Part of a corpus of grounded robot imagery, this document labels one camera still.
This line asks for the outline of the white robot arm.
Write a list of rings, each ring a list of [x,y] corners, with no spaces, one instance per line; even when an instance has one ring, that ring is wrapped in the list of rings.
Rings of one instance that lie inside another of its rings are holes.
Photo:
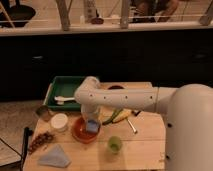
[[[100,106],[142,110],[164,115],[165,171],[213,171],[213,88],[188,84],[179,88],[102,89],[89,76],[76,89],[81,112]]]

